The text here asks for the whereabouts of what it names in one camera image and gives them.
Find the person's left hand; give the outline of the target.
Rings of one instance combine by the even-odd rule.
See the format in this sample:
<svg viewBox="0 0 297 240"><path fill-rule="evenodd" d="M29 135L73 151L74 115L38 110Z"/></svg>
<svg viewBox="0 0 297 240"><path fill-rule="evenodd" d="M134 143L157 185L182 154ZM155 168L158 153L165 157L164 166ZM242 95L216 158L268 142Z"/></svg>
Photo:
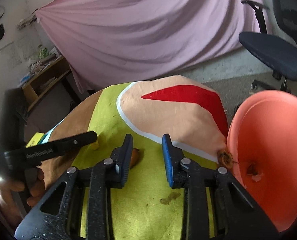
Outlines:
<svg viewBox="0 0 297 240"><path fill-rule="evenodd" d="M24 191L24 183L10 178L0 177L0 210L9 223L18 224L22 218L18 206L12 197L13 192ZM27 199L27 204L34 207L45 194L44 173L37 169L37 180L30 189L31 197Z"/></svg>

